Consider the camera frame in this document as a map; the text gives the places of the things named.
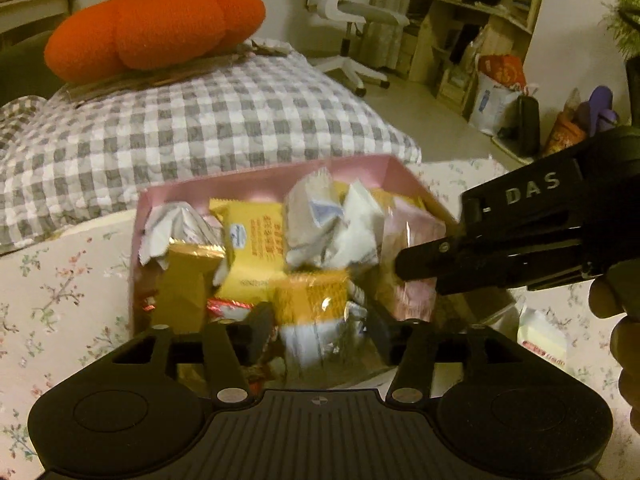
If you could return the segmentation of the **dark right hand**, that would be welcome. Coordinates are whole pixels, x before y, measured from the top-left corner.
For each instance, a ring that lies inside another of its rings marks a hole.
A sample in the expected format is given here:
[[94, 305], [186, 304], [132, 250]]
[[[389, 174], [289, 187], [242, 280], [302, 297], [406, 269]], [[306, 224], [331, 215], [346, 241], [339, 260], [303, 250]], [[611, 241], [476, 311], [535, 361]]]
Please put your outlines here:
[[625, 299], [639, 298], [639, 261], [621, 263], [613, 274], [614, 281], [611, 275], [593, 281], [589, 307], [597, 318], [625, 315], [612, 331], [610, 351], [622, 367], [618, 390], [630, 406], [631, 427], [639, 432], [639, 318], [630, 316], [625, 304]]

